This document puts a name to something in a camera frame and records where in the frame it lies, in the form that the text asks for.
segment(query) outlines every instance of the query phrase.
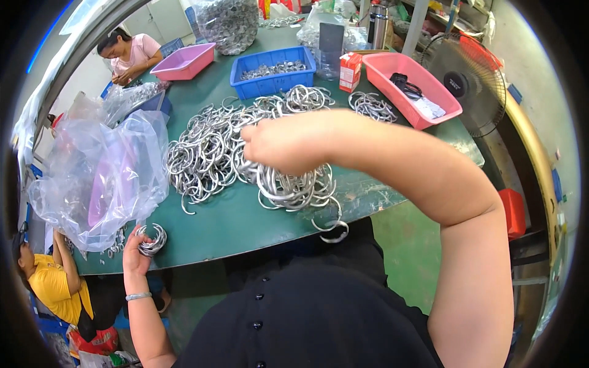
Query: light pink plastic tray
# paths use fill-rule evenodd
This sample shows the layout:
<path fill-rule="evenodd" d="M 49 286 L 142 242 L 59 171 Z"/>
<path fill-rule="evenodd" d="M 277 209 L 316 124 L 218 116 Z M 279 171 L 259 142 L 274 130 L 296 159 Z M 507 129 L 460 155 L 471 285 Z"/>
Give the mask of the light pink plastic tray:
<path fill-rule="evenodd" d="M 382 92 L 403 114 L 415 129 L 423 130 L 462 114 L 462 106 L 430 72 L 412 58 L 398 52 L 364 55 L 362 62 L 366 65 L 366 77 Z M 389 79 L 393 73 L 407 76 L 423 95 L 446 111 L 446 115 L 436 119 L 426 118 L 411 100 Z"/>
<path fill-rule="evenodd" d="M 183 47 L 160 61 L 150 72 L 162 81 L 185 81 L 194 78 L 208 64 L 214 55 L 215 42 Z"/>

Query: red plastic basket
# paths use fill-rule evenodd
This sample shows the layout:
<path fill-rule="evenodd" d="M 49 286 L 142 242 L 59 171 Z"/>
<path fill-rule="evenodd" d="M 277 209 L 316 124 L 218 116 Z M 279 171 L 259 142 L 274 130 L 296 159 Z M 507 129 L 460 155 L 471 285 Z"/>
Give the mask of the red plastic basket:
<path fill-rule="evenodd" d="M 366 77 L 403 114 L 415 129 L 423 130 L 462 114 L 462 106 L 456 98 L 424 67 L 412 58 L 398 52 L 364 55 Z M 413 102 L 389 79 L 393 73 L 407 76 L 423 95 L 446 111 L 446 115 L 429 119 L 415 107 Z"/>

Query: blue plastic crate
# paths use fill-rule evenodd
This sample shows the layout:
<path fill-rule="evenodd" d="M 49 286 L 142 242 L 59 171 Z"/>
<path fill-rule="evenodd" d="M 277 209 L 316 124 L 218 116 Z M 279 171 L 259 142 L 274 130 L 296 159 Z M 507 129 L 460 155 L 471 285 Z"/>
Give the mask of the blue plastic crate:
<path fill-rule="evenodd" d="M 104 90 L 102 91 L 102 93 L 100 94 L 100 98 L 102 98 L 104 100 L 104 98 L 107 96 L 108 91 L 110 90 L 110 88 L 112 87 L 112 81 L 110 81 L 107 86 L 104 88 Z"/>
<path fill-rule="evenodd" d="M 261 64 L 272 66 L 281 61 L 301 60 L 307 65 L 307 70 L 269 75 L 248 81 L 240 79 L 244 71 L 258 69 Z M 313 74 L 316 71 L 315 59 L 308 48 L 304 46 L 289 47 L 278 50 L 258 52 L 237 58 L 231 68 L 229 79 L 231 87 L 237 91 L 240 100 L 264 95 L 286 92 L 297 84 L 306 87 L 313 86 Z"/>
<path fill-rule="evenodd" d="M 167 44 L 160 47 L 160 51 L 161 51 L 162 56 L 164 58 L 167 58 L 168 56 L 170 56 L 170 54 L 172 52 L 174 52 L 178 49 L 181 49 L 182 47 L 184 47 L 184 44 L 182 43 L 182 39 L 176 38 L 175 40 L 170 41 Z"/>
<path fill-rule="evenodd" d="M 196 14 L 194 13 L 194 9 L 192 8 L 192 6 L 186 8 L 184 10 L 184 13 L 186 14 L 186 19 L 188 19 L 188 23 L 190 23 L 190 25 L 196 24 Z"/>

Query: red bag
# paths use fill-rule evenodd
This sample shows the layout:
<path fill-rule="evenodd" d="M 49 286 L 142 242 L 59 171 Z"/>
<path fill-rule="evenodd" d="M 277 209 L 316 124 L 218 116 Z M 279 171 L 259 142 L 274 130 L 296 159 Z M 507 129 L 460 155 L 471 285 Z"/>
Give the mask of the red bag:
<path fill-rule="evenodd" d="M 68 335 L 70 337 L 70 346 L 73 345 L 76 350 L 81 352 L 110 355 L 117 351 L 118 333 L 114 327 L 102 331 L 96 331 L 96 337 L 90 342 L 86 342 L 86 340 L 80 336 L 78 330 L 72 330 Z"/>

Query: small cardboard box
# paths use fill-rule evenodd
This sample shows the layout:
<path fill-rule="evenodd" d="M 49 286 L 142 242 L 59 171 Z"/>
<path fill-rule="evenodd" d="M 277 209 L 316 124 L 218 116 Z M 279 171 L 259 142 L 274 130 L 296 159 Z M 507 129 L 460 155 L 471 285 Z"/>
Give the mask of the small cardboard box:
<path fill-rule="evenodd" d="M 362 56 L 348 52 L 340 57 L 339 89 L 352 93 L 360 82 Z"/>

